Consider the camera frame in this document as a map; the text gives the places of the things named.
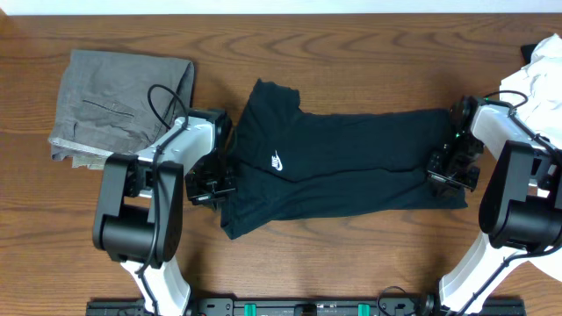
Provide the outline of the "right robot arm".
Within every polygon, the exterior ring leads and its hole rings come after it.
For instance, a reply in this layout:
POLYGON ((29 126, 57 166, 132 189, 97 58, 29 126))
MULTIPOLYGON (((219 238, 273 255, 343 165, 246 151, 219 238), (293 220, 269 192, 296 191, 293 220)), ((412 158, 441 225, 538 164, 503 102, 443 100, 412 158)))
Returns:
POLYGON ((496 164, 479 205, 479 235, 460 263, 417 306, 419 315, 524 315, 522 300, 491 298, 508 274, 531 262, 561 278, 561 151, 517 116, 516 106, 463 97, 450 108, 452 142, 431 155, 435 194, 475 190, 475 162, 489 150, 496 164))

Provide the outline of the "black Nike t-shirt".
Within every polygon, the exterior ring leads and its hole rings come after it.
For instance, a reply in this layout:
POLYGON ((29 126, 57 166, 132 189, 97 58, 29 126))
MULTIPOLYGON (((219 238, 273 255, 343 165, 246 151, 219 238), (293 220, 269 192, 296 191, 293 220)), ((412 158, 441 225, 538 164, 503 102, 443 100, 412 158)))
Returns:
POLYGON ((257 81, 229 147, 237 190, 221 228, 236 239, 278 220, 463 209, 463 192, 439 195, 427 178, 451 138, 444 109, 312 114, 297 90, 257 81))

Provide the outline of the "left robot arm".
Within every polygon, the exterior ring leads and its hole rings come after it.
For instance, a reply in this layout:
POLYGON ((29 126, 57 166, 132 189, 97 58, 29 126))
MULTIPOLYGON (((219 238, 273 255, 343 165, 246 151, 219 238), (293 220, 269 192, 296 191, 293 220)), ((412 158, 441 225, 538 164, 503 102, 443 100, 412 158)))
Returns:
POLYGON ((136 282, 136 301, 92 301, 89 315, 194 315, 197 305, 176 258, 184 201, 219 206, 235 192, 222 110, 190 110, 154 144, 112 154, 104 165, 92 240, 136 282))

